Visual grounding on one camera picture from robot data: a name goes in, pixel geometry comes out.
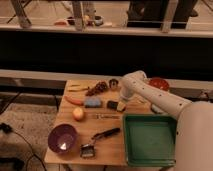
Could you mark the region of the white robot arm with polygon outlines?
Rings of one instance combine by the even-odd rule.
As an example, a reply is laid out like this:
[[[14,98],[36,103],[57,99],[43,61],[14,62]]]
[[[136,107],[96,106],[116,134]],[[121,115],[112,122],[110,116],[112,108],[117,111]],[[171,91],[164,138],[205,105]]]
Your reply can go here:
[[[177,120],[174,171],[213,171],[213,103],[191,101],[149,85],[139,70],[121,78],[120,99],[138,94]]]

